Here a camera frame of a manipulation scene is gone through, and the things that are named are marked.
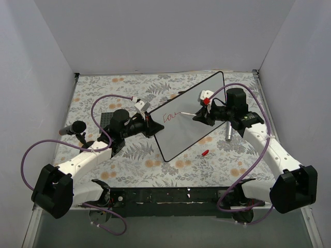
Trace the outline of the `white marker pen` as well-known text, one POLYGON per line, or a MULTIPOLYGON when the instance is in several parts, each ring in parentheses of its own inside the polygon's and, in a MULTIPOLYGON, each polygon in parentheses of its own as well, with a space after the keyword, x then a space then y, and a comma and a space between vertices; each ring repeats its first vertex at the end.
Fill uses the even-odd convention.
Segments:
POLYGON ((186 112, 180 112, 180 114, 183 114, 183 115, 188 115, 188 116, 196 116, 196 114, 192 114, 192 113, 186 113, 186 112))

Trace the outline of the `white board with black frame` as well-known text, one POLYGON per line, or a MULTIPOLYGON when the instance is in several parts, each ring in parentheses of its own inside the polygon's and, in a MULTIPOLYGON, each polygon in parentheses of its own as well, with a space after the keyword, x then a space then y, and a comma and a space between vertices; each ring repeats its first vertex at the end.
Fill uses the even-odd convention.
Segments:
POLYGON ((164 126, 162 131, 155 134, 164 161, 171 161, 224 124, 217 121, 214 126, 208 126, 192 120, 192 116, 180 114, 180 112, 196 113, 201 108, 198 102, 200 92, 202 90, 215 92, 224 85, 223 72, 216 72, 150 112, 152 119, 164 126))

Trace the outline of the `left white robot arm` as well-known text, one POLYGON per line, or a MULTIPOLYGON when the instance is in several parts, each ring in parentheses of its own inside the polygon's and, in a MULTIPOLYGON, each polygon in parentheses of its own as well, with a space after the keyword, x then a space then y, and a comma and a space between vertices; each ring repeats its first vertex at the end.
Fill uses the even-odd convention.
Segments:
POLYGON ((149 113, 129 116, 126 110, 113 112, 101 136, 90 143, 89 151, 58 166, 48 164, 40 172, 32 193, 32 201, 56 219, 64 216, 75 205, 90 203, 107 206, 111 188, 107 183, 93 179, 84 185, 76 185, 97 165, 113 158, 125 145, 125 139, 142 133, 152 137, 164 129, 164 125, 152 120, 149 113))

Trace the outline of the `red marker cap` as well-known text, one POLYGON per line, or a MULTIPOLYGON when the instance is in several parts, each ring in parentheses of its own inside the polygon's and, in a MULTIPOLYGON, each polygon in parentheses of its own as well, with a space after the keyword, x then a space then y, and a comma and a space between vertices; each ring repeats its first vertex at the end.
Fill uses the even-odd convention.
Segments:
POLYGON ((202 156, 206 156, 209 153, 209 150, 206 150, 202 153, 202 156))

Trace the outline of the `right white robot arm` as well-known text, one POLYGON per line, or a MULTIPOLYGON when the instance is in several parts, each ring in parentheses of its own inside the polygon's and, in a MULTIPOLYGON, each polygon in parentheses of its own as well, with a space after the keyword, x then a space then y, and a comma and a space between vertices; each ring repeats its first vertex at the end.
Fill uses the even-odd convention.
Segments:
POLYGON ((280 143, 271 136, 270 124, 266 118, 248 109, 246 94, 242 88, 226 91, 226 102, 217 106, 215 93, 201 91, 198 102, 201 109, 193 117, 194 121, 213 126, 216 121, 227 121, 239 135, 258 152, 258 160, 264 160, 272 171, 275 183, 246 180, 246 175, 230 186, 226 193, 234 193, 239 205, 250 201, 271 203, 280 213, 315 203, 317 196, 318 173, 309 165, 303 166, 293 158, 280 143))

